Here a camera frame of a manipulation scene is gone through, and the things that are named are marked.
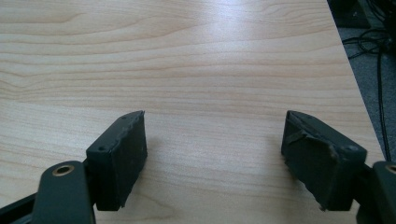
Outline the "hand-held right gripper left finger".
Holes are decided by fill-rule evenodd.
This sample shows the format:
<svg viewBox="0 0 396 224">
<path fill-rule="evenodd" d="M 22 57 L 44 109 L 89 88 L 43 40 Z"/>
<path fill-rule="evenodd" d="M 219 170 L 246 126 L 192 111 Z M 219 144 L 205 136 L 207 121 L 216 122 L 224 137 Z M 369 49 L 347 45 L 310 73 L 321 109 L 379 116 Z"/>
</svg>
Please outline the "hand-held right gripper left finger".
<svg viewBox="0 0 396 224">
<path fill-rule="evenodd" d="M 86 150 L 99 211 L 123 207 L 143 170 L 148 156 L 144 115 L 135 111 L 119 117 Z"/>
</svg>

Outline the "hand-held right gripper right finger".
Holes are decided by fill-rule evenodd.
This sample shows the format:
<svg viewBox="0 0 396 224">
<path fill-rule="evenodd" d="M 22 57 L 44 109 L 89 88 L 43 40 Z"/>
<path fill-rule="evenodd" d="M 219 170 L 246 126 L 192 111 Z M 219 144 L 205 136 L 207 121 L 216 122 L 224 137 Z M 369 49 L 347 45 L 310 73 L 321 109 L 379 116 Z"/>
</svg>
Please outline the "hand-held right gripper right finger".
<svg viewBox="0 0 396 224">
<path fill-rule="evenodd" d="M 290 110 L 281 154 L 292 174 L 304 183 L 322 209 L 350 209 L 353 182 L 364 169 L 366 149 L 323 121 Z"/>
</svg>

